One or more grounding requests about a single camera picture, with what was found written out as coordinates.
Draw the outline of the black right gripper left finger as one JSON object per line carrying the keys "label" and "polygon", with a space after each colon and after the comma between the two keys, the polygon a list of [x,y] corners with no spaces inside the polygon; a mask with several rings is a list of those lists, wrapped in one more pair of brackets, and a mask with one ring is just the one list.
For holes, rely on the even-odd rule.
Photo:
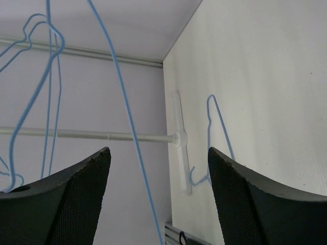
{"label": "black right gripper left finger", "polygon": [[1,244],[93,244],[111,152],[1,192]]}

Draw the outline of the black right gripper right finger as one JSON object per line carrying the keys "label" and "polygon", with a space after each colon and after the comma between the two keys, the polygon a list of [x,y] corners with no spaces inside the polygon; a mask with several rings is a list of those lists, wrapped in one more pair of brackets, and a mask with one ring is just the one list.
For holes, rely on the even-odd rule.
{"label": "black right gripper right finger", "polygon": [[326,196],[265,177],[214,147],[208,168],[225,244],[326,244]]}

